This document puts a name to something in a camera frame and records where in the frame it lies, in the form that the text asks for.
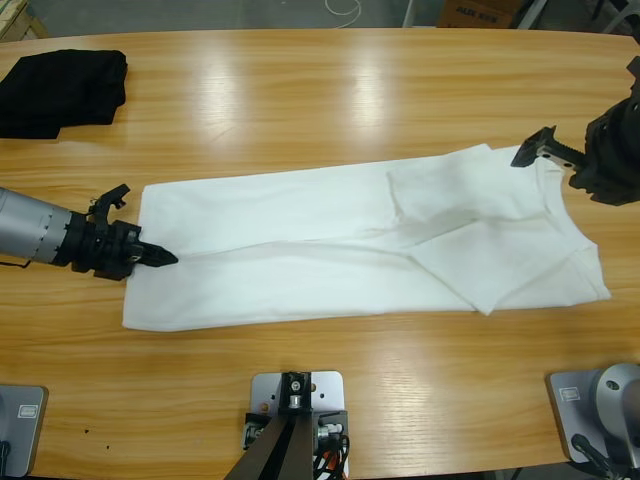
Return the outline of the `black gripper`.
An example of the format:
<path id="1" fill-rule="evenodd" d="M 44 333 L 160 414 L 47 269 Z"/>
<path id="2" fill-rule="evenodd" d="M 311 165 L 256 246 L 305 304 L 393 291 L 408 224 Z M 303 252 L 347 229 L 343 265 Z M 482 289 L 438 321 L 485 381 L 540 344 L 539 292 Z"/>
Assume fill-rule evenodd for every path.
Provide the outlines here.
<path id="1" fill-rule="evenodd" d="M 165 248 L 139 242 L 141 228 L 123 221 L 114 221 L 100 230 L 82 214 L 72 214 L 64 227 L 64 238 L 56 248 L 54 265 L 78 273 L 90 270 L 94 276 L 120 281 L 128 277 L 137 265 L 159 268 L 176 264 L 178 258 Z M 141 254 L 139 260 L 132 260 Z"/>
<path id="2" fill-rule="evenodd" d="M 630 96 L 587 126 L 585 152 L 555 138 L 543 127 L 519 147 L 510 166 L 525 168 L 537 159 L 574 170 L 569 185 L 595 202 L 621 206 L 639 201 L 639 97 Z"/>

